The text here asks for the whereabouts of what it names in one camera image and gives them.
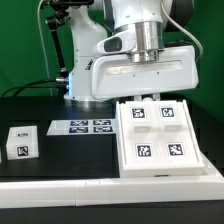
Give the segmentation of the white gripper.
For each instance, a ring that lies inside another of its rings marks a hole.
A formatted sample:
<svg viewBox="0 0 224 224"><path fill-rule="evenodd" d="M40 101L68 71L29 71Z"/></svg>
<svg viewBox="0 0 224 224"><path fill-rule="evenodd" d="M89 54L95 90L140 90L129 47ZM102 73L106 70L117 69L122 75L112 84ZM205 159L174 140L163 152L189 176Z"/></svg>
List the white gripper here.
<svg viewBox="0 0 224 224"><path fill-rule="evenodd" d="M111 99L193 89L198 82L194 47L170 47L149 63L132 63L126 54L98 58L92 68L91 94Z"/></svg>

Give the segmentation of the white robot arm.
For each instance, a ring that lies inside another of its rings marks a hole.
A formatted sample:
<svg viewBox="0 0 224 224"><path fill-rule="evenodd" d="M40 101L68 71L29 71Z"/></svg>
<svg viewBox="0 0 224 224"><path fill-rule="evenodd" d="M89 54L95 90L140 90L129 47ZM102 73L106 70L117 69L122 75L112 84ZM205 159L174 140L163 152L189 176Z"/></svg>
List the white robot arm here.
<svg viewBox="0 0 224 224"><path fill-rule="evenodd" d="M70 22L74 68L61 69L64 98L104 101L192 89L202 46L167 43L182 30L194 0L50 0L51 30Z"/></svg>

